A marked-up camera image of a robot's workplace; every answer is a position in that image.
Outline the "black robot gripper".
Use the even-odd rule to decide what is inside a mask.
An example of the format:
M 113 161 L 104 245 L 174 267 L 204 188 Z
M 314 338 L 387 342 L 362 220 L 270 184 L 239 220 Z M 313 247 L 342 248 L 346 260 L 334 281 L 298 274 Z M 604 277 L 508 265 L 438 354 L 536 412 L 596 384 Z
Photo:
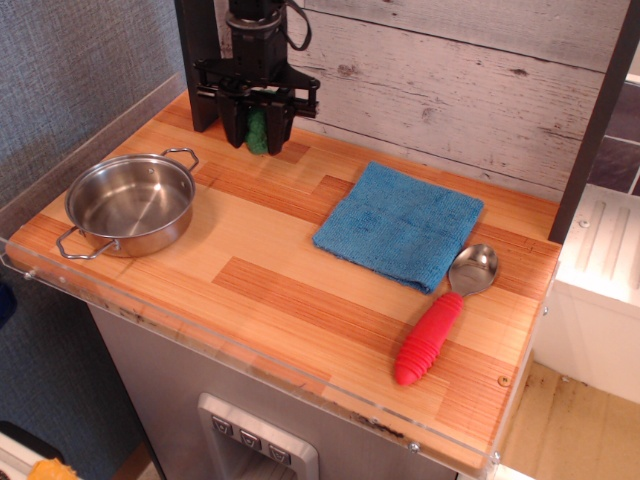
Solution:
M 232 56 L 197 60 L 197 95 L 217 101 L 227 141 L 239 148 L 248 132 L 250 107 L 265 108 L 268 153 L 289 140 L 295 116 L 317 115 L 320 82 L 288 62 L 286 21 L 228 19 Z

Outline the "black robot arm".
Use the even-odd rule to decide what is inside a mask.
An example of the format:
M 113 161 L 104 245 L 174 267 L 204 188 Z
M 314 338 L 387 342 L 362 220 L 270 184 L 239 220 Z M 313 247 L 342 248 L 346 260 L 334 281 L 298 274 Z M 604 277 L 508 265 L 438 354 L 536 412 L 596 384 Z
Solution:
M 225 22 L 231 31 L 232 56 L 194 62 L 199 74 L 196 92 L 213 99 L 228 142 L 238 148 L 253 122 L 263 115 L 263 138 L 269 154 L 277 155 L 290 138 L 294 118 L 314 118 L 320 81 L 294 69 L 288 50 L 308 48 L 312 31 L 306 27 L 302 44 L 288 35 L 287 10 L 303 20 L 294 1 L 231 1 Z

